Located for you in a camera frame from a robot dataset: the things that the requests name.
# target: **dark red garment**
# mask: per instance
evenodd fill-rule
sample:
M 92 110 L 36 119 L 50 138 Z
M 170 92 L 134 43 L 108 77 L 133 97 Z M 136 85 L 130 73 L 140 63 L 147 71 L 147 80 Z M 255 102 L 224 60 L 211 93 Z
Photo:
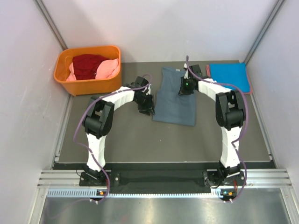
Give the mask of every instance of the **dark red garment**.
M 79 55 L 73 57 L 74 74 L 77 80 L 95 79 L 97 69 L 102 61 L 109 58 L 101 55 Z

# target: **metal floor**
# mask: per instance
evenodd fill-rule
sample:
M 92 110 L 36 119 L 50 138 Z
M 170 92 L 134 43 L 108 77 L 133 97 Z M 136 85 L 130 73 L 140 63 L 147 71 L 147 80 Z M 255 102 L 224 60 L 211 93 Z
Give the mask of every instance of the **metal floor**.
M 290 224 L 279 189 L 246 189 L 233 204 L 218 198 L 108 198 L 99 205 L 47 198 L 40 224 Z
M 227 61 L 192 62 L 199 64 L 202 72 L 210 63 Z M 139 75 L 153 75 L 152 90 L 155 93 L 162 81 L 162 68 L 182 69 L 184 62 L 123 63 L 123 83 L 131 83 Z M 151 116 L 140 114 L 137 104 L 128 103 L 114 113 L 113 126 L 106 138 L 106 162 L 213 162 L 219 161 L 222 151 L 222 136 L 215 119 L 215 102 L 196 92 L 196 126 L 182 126 L 152 121 Z M 85 163 L 87 151 L 72 140 L 81 115 L 87 108 L 90 95 L 72 98 L 72 106 L 59 157 L 60 163 Z M 250 95 L 249 126 L 240 142 L 240 154 L 245 161 L 269 161 Z M 87 144 L 84 129 L 78 140 Z

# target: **orange basket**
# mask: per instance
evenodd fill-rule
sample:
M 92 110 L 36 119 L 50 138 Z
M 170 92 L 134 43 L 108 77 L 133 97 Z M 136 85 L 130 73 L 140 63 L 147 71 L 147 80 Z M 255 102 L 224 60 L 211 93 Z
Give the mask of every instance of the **orange basket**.
M 67 82 L 66 79 L 71 73 L 69 66 L 73 57 L 83 54 L 102 55 L 109 59 L 118 58 L 120 66 L 117 75 L 103 80 L 91 79 Z M 67 49 L 58 57 L 54 78 L 73 96 L 113 92 L 121 87 L 121 51 L 114 45 Z

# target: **pink garment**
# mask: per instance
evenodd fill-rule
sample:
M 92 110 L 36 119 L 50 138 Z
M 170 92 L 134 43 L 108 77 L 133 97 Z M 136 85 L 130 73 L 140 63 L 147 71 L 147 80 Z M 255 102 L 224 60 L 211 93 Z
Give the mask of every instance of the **pink garment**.
M 117 75 L 118 70 L 119 70 L 118 59 L 105 60 L 99 65 L 95 79 L 113 78 L 114 76 Z
M 70 75 L 69 75 L 69 77 L 66 79 L 66 81 L 76 81 L 77 79 L 76 79 L 76 76 L 75 76 L 75 74 L 74 74 L 74 64 L 72 63 L 72 64 L 70 64 L 70 71 L 71 71 L 71 73 L 70 73 Z

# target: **white wall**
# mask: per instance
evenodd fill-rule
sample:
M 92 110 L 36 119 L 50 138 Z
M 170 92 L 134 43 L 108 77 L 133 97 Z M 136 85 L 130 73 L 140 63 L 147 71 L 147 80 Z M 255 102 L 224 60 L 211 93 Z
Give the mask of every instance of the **white wall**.
M 52 76 L 61 49 L 34 2 L 1 1 L 0 11 L 0 223 L 23 224 L 67 93 Z
M 299 198 L 299 1 L 287 0 L 247 66 L 279 166 Z
M 115 44 L 125 62 L 244 60 L 276 0 L 43 0 L 69 48 Z

